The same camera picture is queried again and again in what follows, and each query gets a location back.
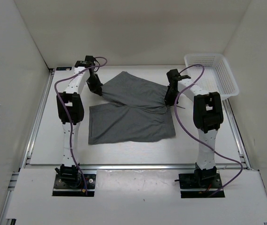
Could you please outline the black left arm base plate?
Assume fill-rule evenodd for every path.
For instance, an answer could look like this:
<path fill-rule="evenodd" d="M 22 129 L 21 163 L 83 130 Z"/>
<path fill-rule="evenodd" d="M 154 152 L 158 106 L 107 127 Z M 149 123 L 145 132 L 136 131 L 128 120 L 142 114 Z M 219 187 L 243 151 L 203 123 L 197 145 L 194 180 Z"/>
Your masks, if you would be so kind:
<path fill-rule="evenodd" d="M 84 190 L 84 181 L 82 178 L 75 184 L 69 185 L 64 182 L 58 174 L 55 176 L 52 196 L 65 197 L 94 197 L 96 186 L 96 174 L 88 173 L 84 175 L 87 191 Z"/>

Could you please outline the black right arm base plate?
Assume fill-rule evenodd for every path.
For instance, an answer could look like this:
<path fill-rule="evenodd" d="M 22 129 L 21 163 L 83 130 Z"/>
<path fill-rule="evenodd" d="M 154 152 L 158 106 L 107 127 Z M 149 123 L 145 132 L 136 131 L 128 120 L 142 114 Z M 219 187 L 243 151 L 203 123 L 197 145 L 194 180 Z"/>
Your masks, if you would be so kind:
<path fill-rule="evenodd" d="M 219 190 L 216 194 L 214 192 L 222 187 L 220 174 L 216 174 L 215 178 L 210 179 L 204 184 L 196 182 L 193 173 L 180 173 L 174 182 L 179 183 L 180 194 L 182 199 L 192 198 L 224 198 L 224 190 Z"/>

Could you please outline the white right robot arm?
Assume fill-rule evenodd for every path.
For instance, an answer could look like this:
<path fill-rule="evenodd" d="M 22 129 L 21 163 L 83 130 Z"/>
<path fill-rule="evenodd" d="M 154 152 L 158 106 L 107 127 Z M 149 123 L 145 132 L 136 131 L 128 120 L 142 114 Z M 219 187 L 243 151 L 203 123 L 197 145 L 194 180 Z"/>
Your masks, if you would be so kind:
<path fill-rule="evenodd" d="M 180 75 L 177 69 L 169 70 L 167 78 L 169 85 L 164 98 L 167 106 L 178 103 L 180 91 L 193 102 L 193 122 L 199 136 L 194 183 L 203 188 L 216 176 L 214 149 L 217 132 L 223 123 L 221 96 L 201 88 L 188 75 Z"/>

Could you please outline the grey cotton shorts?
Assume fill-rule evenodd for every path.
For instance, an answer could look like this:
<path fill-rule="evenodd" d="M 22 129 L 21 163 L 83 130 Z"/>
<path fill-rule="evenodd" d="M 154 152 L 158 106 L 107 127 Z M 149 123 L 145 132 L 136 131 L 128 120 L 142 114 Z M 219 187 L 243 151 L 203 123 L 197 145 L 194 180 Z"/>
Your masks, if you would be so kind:
<path fill-rule="evenodd" d="M 157 142 L 176 135 L 167 86 L 122 71 L 102 87 L 105 104 L 89 108 L 90 145 Z"/>

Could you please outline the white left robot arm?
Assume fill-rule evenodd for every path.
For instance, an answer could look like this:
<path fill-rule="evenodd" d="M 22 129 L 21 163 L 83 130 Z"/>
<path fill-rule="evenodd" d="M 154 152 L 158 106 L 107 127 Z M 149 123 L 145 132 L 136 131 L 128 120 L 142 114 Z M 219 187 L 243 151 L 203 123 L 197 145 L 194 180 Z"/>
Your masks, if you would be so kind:
<path fill-rule="evenodd" d="M 98 62 L 99 57 L 87 55 L 84 60 L 75 63 L 71 77 L 58 80 L 54 84 L 58 116 L 63 127 L 63 160 L 60 173 L 66 173 L 65 182 L 72 188 L 81 184 L 82 173 L 79 165 L 77 139 L 81 122 L 84 119 L 84 106 L 81 93 L 85 85 L 90 92 L 102 96 L 102 86 L 97 71 L 104 64 Z"/>

